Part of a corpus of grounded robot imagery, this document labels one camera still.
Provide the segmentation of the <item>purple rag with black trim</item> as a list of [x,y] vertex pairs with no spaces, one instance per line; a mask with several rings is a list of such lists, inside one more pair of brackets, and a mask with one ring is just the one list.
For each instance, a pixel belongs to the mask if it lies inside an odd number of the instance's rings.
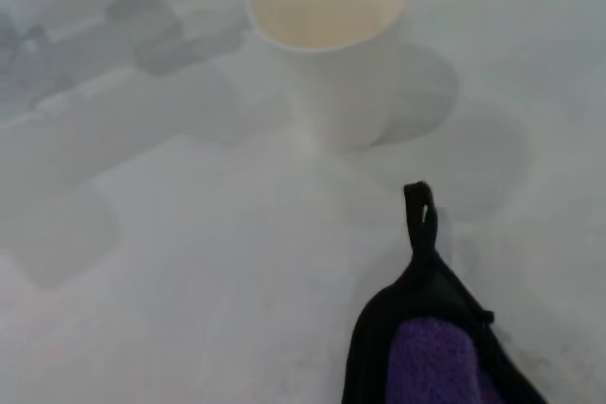
[[431,187],[402,192],[411,259],[354,326],[341,404],[547,404],[439,255]]

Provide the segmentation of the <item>white paper cup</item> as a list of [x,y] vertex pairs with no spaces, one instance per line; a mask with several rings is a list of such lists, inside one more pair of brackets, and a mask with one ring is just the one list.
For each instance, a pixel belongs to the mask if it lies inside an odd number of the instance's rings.
[[387,132],[400,97],[406,0],[247,0],[303,141],[357,149]]

